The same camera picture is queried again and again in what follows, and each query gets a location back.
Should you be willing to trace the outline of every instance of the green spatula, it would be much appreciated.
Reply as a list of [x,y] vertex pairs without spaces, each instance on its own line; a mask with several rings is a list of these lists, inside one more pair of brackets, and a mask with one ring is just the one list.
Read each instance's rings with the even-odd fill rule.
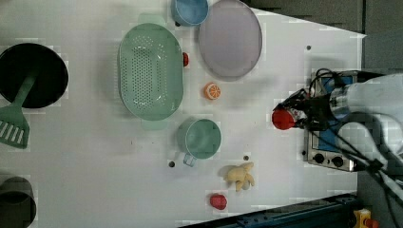
[[0,143],[17,148],[27,148],[29,125],[24,117],[22,105],[36,80],[36,73],[24,80],[14,101],[0,108]]

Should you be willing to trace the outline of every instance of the orange slice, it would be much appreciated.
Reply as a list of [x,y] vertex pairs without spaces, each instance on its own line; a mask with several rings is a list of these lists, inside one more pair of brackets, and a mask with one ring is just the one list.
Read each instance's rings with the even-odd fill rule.
[[215,83],[209,83],[204,87],[204,96],[209,100],[216,100],[221,95],[219,86]]

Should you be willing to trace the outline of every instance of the yellow object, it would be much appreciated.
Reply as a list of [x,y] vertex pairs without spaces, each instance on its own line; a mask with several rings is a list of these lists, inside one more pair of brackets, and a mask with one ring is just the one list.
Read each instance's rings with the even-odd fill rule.
[[354,214],[356,217],[356,224],[354,228],[368,228],[368,226],[364,225],[364,220],[371,218],[371,211],[367,209],[362,209],[354,211]]
[[234,181],[236,183],[237,192],[239,192],[246,181],[249,181],[252,186],[255,186],[255,180],[249,174],[249,171],[252,169],[253,166],[254,164],[252,162],[248,162],[240,165],[239,167],[232,168],[224,177],[224,180],[231,182]]

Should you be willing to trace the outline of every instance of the white table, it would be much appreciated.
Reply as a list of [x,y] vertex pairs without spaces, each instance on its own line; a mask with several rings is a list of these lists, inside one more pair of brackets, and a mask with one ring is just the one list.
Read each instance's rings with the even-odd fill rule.
[[[305,86],[313,70],[360,69],[363,36],[254,10],[263,32],[258,65],[239,81],[217,81],[203,69],[196,28],[175,28],[169,0],[9,0],[0,3],[1,51],[19,43],[52,47],[67,63],[68,91],[52,106],[24,110],[29,147],[0,145],[2,174],[27,178],[38,213],[31,227],[178,227],[356,190],[356,173],[302,160],[303,131],[276,130],[275,105]],[[160,131],[145,131],[119,97],[117,53],[142,12],[158,13],[189,53],[180,109]],[[200,91],[214,81],[215,102]],[[1,105],[7,101],[1,99]],[[175,141],[189,117],[221,128],[219,153],[195,167]],[[255,163],[256,186],[235,192],[228,165]],[[174,161],[174,168],[168,163]],[[2,175],[2,181],[9,175]],[[224,211],[210,193],[228,199]]]

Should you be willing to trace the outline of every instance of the stove knob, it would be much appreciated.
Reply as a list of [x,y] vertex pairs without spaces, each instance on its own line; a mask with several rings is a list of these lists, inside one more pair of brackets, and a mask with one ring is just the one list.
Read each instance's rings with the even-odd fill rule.
[[317,162],[317,163],[323,163],[323,161],[325,161],[325,157],[323,157],[322,154],[316,154],[316,155],[314,156],[314,160],[315,160],[315,162]]
[[343,159],[341,157],[335,157],[334,159],[332,159],[332,163],[335,165],[335,167],[339,168],[341,166],[343,166]]

